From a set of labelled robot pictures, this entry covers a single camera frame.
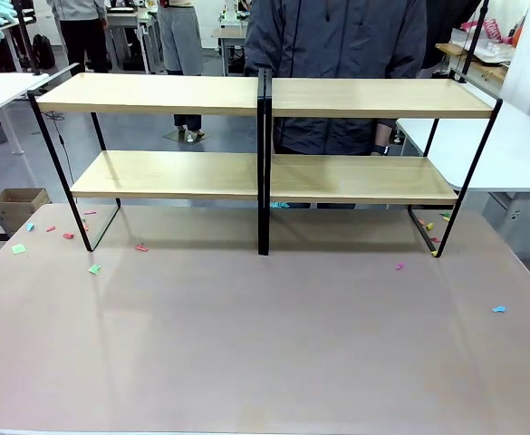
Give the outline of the person in black trousers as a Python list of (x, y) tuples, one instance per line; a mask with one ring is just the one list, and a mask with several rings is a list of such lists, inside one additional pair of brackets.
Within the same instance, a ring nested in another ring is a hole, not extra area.
[(59, 22), (72, 75), (85, 72), (85, 56), (96, 73), (107, 73), (105, 0), (46, 0)]

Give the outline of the person's left forearm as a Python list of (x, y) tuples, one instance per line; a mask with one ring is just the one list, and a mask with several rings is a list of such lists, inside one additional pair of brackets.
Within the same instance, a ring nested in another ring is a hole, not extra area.
[(377, 120), (374, 143), (382, 147), (388, 146), (390, 144), (390, 135), (395, 124), (395, 120)]

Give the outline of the gray desk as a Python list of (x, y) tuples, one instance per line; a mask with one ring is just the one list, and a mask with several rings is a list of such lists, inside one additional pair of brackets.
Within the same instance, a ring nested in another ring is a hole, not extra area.
[(164, 70), (158, 8), (136, 7), (129, 13), (108, 12), (106, 46), (111, 71), (126, 71), (125, 64), (134, 59), (132, 47), (140, 49), (142, 71), (157, 74)]
[(223, 75), (229, 75), (229, 66), (233, 59), (231, 51), (239, 48), (244, 54), (246, 27), (245, 26), (220, 26), (217, 27), (212, 36), (217, 39), (221, 54)]

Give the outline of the person in gray jacket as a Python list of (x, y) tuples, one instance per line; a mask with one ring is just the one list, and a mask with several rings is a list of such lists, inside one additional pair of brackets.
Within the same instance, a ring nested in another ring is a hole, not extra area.
[[(427, 0), (254, 0), (245, 73), (276, 78), (413, 79)], [(377, 120), (275, 120), (277, 154), (371, 156)]]

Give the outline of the wooden desk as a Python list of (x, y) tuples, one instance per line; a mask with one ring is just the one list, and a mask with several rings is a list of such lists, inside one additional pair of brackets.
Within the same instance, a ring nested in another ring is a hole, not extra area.
[[(453, 43), (437, 43), (436, 48), (449, 58), (457, 59), (458, 64), (466, 62), (467, 50)], [(507, 67), (499, 63), (483, 63), (474, 57), (470, 68), (482, 73), (486, 78), (498, 81), (502, 84), (507, 75)]]

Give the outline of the black stand pole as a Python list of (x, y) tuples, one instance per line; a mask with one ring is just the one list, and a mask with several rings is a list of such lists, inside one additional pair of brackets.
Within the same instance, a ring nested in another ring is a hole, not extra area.
[(27, 58), (30, 63), (31, 71), (33, 72), (34, 75), (40, 75), (41, 72), (37, 64), (37, 61), (35, 59), (34, 50), (31, 45), (29, 34), (27, 32), (27, 24), (24, 21), (24, 13), (23, 13), (23, 7), (21, 4), (21, 0), (11, 0), (11, 3), (16, 11), (18, 26), (19, 26), (22, 41), (24, 43), (24, 49), (25, 49)]
[(452, 78), (457, 80), (458, 83), (467, 82), (467, 73), (469, 71), (470, 64), (472, 64), (472, 61), (474, 58), (474, 53), (477, 47), (477, 42), (481, 35), (483, 24), (484, 24), (486, 15), (487, 15), (488, 5), (489, 5), (489, 0), (482, 0), (482, 5), (479, 11), (479, 16), (477, 19), (477, 25), (475, 28), (475, 32), (474, 32), (472, 40), (470, 41), (470, 46), (467, 49), (467, 57), (466, 57), (466, 60), (464, 62), (461, 72), (454, 71), (451, 74)]

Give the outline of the pink bag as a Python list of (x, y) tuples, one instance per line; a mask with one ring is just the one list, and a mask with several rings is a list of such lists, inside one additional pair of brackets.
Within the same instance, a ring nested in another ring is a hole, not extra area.
[(503, 36), (500, 32), (498, 22), (495, 18), (486, 19), (483, 22), (483, 28), (488, 39), (499, 43), (503, 42)]

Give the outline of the person in gray trousers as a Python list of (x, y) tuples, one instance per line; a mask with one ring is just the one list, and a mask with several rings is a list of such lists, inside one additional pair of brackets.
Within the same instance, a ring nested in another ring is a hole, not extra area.
[(193, 0), (159, 0), (157, 20), (168, 75), (200, 76), (202, 45)]

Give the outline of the wooden two-tier black-framed shelf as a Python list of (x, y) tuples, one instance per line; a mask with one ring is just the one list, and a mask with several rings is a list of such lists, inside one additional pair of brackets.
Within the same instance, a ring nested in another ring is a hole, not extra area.
[(462, 188), (453, 189), (424, 151), (412, 157), (275, 157), (271, 151), (271, 199), (363, 205), (401, 205), (410, 219), (417, 206), (450, 207), (451, 218), (439, 243), (419, 229), (430, 252), (444, 253), (468, 185), (486, 145), (502, 99), (488, 104), (458, 82), (410, 79), (272, 78), (272, 120), (442, 119), (486, 120), (487, 127)]
[[(257, 252), (268, 255), (273, 129), (269, 71), (250, 78), (80, 73), (42, 96), (29, 92), (28, 99), (87, 251), (94, 251), (102, 236), (88, 235), (78, 198), (111, 198), (116, 208), (127, 198), (198, 198), (255, 201)], [(43, 118), (51, 111), (87, 113), (92, 119), (101, 151), (74, 183), (63, 173)], [(109, 150), (101, 113), (253, 117), (256, 152)]]

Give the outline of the black backpack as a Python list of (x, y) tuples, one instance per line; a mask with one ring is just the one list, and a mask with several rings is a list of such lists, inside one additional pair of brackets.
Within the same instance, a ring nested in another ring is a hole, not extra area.
[(49, 70), (56, 65), (53, 47), (47, 36), (36, 34), (33, 38), (33, 50), (40, 69)]

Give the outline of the cardboard box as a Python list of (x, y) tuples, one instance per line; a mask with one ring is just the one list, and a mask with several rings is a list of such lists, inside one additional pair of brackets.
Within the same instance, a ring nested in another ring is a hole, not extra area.
[(16, 232), (38, 208), (50, 203), (45, 188), (5, 188), (0, 192), (0, 222)]

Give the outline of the metal floor base plate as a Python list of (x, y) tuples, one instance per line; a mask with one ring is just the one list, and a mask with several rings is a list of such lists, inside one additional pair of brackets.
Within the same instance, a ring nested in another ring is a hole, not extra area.
[(173, 130), (162, 136), (163, 139), (172, 140), (183, 144), (196, 144), (205, 140), (207, 135), (205, 132), (196, 133), (189, 130)]

